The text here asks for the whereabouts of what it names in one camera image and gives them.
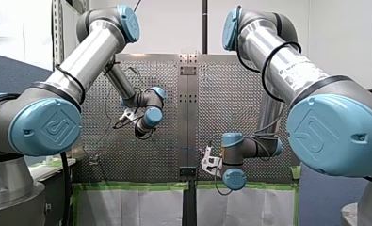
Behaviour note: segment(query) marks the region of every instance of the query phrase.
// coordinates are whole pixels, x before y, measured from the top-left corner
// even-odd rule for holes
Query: green tape
[[[227,186],[218,182],[218,188],[227,188]],[[258,182],[247,182],[245,188],[261,189],[261,190],[295,190],[298,188],[298,184],[267,184]],[[198,182],[197,189],[216,189],[215,182]]]
[[[299,224],[299,187],[295,188],[294,194],[294,226]]]
[[[299,178],[300,178],[300,169],[301,169],[300,166],[292,166],[291,167],[292,178],[294,180],[299,180]]]
[[[73,184],[73,190],[135,190],[165,191],[187,190],[188,183],[132,183],[132,182],[100,182]]]
[[[72,200],[73,200],[73,224],[72,226],[77,226],[77,210],[79,207],[80,190],[73,189]]]

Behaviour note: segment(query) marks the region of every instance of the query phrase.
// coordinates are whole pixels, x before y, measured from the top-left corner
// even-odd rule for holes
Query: metal bracket
[[[180,177],[195,177],[197,172],[196,167],[181,167]]]
[[[180,67],[180,75],[197,75],[197,67],[182,66]]]

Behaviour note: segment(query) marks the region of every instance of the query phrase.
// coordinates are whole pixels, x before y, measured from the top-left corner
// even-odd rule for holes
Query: white plastic sheet
[[[292,226],[295,191],[244,188],[223,197],[215,189],[198,190],[198,225]]]
[[[223,197],[215,189],[199,189],[198,225],[292,226],[296,195],[294,190],[244,188]],[[76,225],[182,225],[182,190],[86,190],[78,199]]]
[[[183,191],[84,191],[77,225],[181,226]]]

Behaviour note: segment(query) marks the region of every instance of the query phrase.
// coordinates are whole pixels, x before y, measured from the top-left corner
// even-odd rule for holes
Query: gray panel
[[[179,57],[117,55],[117,60],[121,62],[121,67],[135,88],[146,90],[159,86],[165,90],[168,98],[164,106],[164,120],[148,140],[139,140],[134,136],[134,125],[119,130],[111,129],[124,107],[120,106],[119,95],[107,78],[100,76],[88,92],[82,107],[82,140],[89,156],[100,156],[103,171],[84,159],[76,164],[74,180],[101,181],[105,174],[107,179],[113,181],[178,181]]]
[[[208,140],[214,140],[213,154],[219,154],[221,134],[241,132],[251,135],[256,130],[262,98],[260,74],[245,70],[236,56],[199,56],[199,124],[197,147],[204,149]],[[290,166],[298,159],[288,144],[284,113],[280,128],[283,153],[268,162],[246,159],[244,169],[249,181],[291,182]],[[199,169],[199,180],[212,176]]]

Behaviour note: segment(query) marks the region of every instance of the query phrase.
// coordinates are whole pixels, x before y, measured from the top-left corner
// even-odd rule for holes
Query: metal pole
[[[202,53],[208,54],[208,0],[202,0]]]

